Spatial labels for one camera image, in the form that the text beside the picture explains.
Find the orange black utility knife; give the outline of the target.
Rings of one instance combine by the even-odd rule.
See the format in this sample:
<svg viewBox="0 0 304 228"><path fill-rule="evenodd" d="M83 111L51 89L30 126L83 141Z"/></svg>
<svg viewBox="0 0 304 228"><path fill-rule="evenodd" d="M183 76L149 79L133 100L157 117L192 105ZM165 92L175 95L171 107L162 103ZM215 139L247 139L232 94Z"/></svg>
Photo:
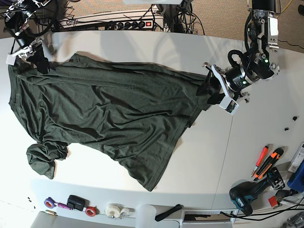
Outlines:
<svg viewBox="0 0 304 228"><path fill-rule="evenodd" d="M262 164L261 168L254 175L253 181L262 179L267 171L279 160L283 153L284 150L282 148L277 148L274 152L272 152L266 161Z"/></svg>

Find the white plastic cup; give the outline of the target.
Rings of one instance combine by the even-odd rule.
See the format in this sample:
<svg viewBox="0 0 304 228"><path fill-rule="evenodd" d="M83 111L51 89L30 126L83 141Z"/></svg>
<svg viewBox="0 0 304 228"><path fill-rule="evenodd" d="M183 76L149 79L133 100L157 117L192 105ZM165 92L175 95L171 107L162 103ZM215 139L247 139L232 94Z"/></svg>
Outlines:
<svg viewBox="0 0 304 228"><path fill-rule="evenodd" d="M156 216L156 208L150 204L139 205L135 210L136 228L153 228Z"/></svg>

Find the black power strip red switch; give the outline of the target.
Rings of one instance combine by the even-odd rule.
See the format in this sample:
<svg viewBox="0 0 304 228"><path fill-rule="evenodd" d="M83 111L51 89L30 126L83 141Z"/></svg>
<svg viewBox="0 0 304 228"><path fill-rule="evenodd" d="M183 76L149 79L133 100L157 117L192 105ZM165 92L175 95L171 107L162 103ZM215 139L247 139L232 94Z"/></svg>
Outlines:
<svg viewBox="0 0 304 228"><path fill-rule="evenodd" d="M152 21L110 21L106 24L105 30L153 30Z"/></svg>

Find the red square tag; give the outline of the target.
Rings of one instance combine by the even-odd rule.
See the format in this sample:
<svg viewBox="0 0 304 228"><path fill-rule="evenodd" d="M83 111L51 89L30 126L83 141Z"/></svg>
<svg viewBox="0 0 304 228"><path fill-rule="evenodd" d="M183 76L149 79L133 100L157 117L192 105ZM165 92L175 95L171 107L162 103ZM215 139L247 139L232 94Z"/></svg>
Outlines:
<svg viewBox="0 0 304 228"><path fill-rule="evenodd" d="M278 205L278 202L277 202L277 199L276 199L276 196L272 196L268 199L268 202L270 204L270 206L273 208L273 207L276 207Z"/></svg>

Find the red tape roll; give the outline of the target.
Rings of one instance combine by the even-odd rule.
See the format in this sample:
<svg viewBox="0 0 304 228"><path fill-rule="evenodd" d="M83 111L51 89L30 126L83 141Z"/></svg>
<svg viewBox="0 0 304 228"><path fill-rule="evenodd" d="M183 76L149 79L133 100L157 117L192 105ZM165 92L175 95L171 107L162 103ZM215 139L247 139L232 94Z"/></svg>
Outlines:
<svg viewBox="0 0 304 228"><path fill-rule="evenodd" d="M94 217L97 214L96 207L86 207L85 214L89 217Z"/></svg>

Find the dark green t-shirt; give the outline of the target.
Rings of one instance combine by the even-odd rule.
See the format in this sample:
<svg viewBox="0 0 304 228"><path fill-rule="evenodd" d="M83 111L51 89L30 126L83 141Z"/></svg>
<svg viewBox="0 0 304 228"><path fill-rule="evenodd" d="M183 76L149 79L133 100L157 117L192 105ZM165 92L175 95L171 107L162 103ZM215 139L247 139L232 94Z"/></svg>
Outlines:
<svg viewBox="0 0 304 228"><path fill-rule="evenodd" d="M210 95L200 93L208 76L156 64L74 54L47 74L22 60L8 73L9 105L35 140L28 163L49 179L68 145L79 143L108 155L152 191L181 135L209 108Z"/></svg>

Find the blue box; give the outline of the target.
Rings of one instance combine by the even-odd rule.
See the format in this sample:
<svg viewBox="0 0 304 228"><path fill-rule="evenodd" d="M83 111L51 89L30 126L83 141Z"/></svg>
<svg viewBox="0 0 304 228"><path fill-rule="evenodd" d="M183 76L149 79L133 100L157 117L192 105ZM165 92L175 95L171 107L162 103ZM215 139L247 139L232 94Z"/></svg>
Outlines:
<svg viewBox="0 0 304 228"><path fill-rule="evenodd" d="M304 191L304 162L302 162L297 171L292 174L287 185L290 189L293 189L299 193Z"/></svg>

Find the teal black cordless drill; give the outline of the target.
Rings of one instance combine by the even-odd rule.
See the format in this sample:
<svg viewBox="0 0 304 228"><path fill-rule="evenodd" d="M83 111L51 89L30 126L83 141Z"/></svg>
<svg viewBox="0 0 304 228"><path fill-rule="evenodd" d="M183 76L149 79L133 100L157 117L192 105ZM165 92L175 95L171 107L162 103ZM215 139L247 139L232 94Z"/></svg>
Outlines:
<svg viewBox="0 0 304 228"><path fill-rule="evenodd" d="M231 188L229 191L230 200L245 216L250 216L253 213L251 203L268 187L272 187L274 190L285 188L285 183L277 167L273 167L259 182L247 181Z"/></svg>

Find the purple tape roll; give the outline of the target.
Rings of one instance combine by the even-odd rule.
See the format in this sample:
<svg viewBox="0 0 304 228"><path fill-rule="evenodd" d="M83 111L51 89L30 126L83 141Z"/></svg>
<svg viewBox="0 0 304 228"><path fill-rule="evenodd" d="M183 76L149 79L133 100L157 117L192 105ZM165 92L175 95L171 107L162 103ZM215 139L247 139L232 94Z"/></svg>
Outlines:
<svg viewBox="0 0 304 228"><path fill-rule="evenodd" d="M56 206L55 201L52 200L51 197L48 197L47 199L44 200L44 205L49 209L52 209Z"/></svg>

